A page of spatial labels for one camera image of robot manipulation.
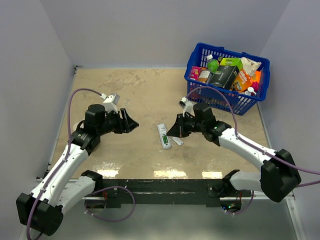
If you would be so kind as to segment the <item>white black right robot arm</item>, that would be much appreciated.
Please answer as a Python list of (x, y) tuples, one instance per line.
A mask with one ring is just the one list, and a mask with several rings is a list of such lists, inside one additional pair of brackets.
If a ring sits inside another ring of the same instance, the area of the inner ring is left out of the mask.
[(216, 120), (212, 109), (204, 102), (192, 104), (184, 97), (179, 105), (183, 112), (176, 116), (168, 136), (186, 138), (191, 133), (201, 133), (208, 142), (236, 153), (258, 169), (258, 172), (236, 169), (228, 173), (222, 179), (222, 189), (227, 196), (233, 197), (239, 191), (258, 191), (279, 203), (301, 183), (293, 157), (287, 150), (276, 151), (236, 133), (229, 124)]

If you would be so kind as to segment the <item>white remote control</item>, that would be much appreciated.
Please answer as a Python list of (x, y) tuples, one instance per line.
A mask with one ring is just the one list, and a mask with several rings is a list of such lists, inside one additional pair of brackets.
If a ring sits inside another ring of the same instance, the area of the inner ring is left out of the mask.
[(172, 144), (167, 136), (167, 128), (163, 123), (157, 125), (157, 130), (160, 138), (161, 146), (164, 150), (168, 150), (172, 147)]

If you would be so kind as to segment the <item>white battery cover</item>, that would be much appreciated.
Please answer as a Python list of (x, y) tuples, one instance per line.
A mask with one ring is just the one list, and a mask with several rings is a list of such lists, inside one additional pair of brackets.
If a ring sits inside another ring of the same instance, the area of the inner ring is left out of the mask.
[(182, 146), (184, 143), (183, 141), (178, 138), (178, 137), (172, 137), (172, 140), (178, 145), (178, 146)]

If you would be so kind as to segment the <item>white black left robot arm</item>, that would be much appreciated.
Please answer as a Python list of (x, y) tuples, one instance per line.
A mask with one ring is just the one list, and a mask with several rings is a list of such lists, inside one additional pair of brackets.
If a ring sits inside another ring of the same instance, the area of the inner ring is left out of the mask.
[(19, 221), (26, 226), (26, 237), (31, 230), (40, 236), (53, 235), (60, 227), (65, 213), (85, 196), (99, 196), (104, 190), (103, 176), (86, 170), (76, 183), (66, 188), (78, 167), (91, 155), (108, 133), (128, 134), (139, 126), (125, 108), (106, 110), (92, 104), (71, 134), (61, 157), (45, 178), (29, 193), (16, 199)]

